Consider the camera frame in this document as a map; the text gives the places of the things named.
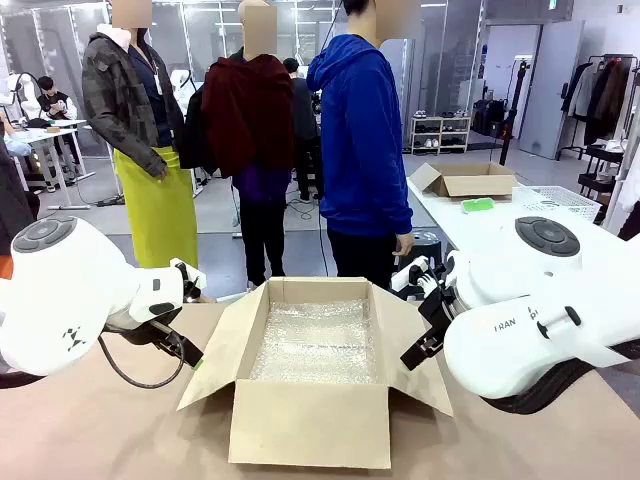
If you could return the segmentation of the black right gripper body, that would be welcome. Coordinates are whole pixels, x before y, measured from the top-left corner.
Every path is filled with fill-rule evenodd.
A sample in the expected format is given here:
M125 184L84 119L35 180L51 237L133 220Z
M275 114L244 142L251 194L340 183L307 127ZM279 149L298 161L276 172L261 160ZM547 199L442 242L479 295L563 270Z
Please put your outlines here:
M418 311L430 327L419 340L419 345L442 346L445 333L455 317L453 304L456 296L452 287L443 287L437 281L421 281L420 286L424 299Z

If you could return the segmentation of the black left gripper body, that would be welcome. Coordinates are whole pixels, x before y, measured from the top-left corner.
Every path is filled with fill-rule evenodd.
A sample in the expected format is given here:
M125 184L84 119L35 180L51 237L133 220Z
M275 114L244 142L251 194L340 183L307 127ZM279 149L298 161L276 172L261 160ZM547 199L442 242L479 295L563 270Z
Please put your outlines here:
M189 366L198 366L203 352L187 337L156 320L145 324L151 343L159 350L179 358Z

